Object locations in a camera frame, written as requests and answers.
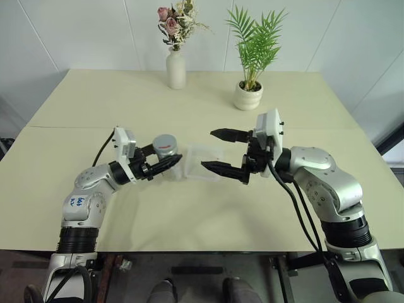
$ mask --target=table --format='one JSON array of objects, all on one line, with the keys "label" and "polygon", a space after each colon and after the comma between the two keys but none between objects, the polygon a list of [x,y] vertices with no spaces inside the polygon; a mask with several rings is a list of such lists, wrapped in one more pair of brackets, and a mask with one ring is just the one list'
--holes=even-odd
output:
[{"label": "table", "polygon": [[[404,190],[321,75],[265,73],[264,99],[251,112],[230,104],[239,73],[190,73],[184,91],[167,88],[162,75],[68,73],[0,162],[0,249],[56,248],[62,202],[116,124],[131,128],[140,146],[172,133],[184,154],[194,142],[220,146],[226,162],[240,165],[246,145],[209,132],[251,129],[271,107],[285,120],[284,146],[330,152],[362,184],[366,217],[380,247],[404,247]],[[109,146],[99,163],[113,159]],[[248,186],[161,176],[128,184],[109,203],[97,242],[99,251],[311,250],[288,196],[259,175]]]}]

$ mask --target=floor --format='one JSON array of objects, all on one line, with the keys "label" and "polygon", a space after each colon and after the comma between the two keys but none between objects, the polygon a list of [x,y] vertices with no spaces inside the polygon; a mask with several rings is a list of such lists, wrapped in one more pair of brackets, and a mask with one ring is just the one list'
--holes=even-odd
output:
[{"label": "floor", "polygon": [[[404,291],[404,267],[398,262],[400,251],[383,251],[395,290]],[[153,286],[171,277],[177,286],[179,302],[222,302],[222,281],[239,276],[250,283],[263,302],[283,302],[277,270],[269,257],[256,254],[130,254],[133,267],[128,272],[115,270],[107,303],[146,302]],[[20,303],[25,285],[42,285],[47,260],[12,251],[0,251],[0,302]],[[175,274],[184,266],[214,266],[222,273]],[[327,273],[322,266],[299,270],[290,277],[296,303],[337,303]]]}]

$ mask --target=white vase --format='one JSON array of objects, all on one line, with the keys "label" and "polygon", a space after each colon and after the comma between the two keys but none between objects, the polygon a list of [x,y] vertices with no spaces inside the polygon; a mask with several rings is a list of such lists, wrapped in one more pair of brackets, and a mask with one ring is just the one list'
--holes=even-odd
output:
[{"label": "white vase", "polygon": [[185,59],[180,50],[170,47],[170,54],[165,61],[169,87],[180,90],[186,84]]},{"label": "white vase", "polygon": [[247,92],[240,87],[242,81],[237,82],[234,93],[234,105],[240,110],[253,110],[259,105],[259,101],[263,96],[264,87],[256,92]]}]

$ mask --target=transparent plastic container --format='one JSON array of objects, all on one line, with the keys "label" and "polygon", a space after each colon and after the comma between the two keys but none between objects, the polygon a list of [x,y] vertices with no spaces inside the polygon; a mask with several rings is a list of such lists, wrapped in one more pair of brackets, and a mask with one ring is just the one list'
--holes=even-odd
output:
[{"label": "transparent plastic container", "polygon": [[224,151],[220,147],[192,144],[188,148],[184,175],[190,179],[219,181],[220,176],[201,165],[202,161],[222,161]]}]

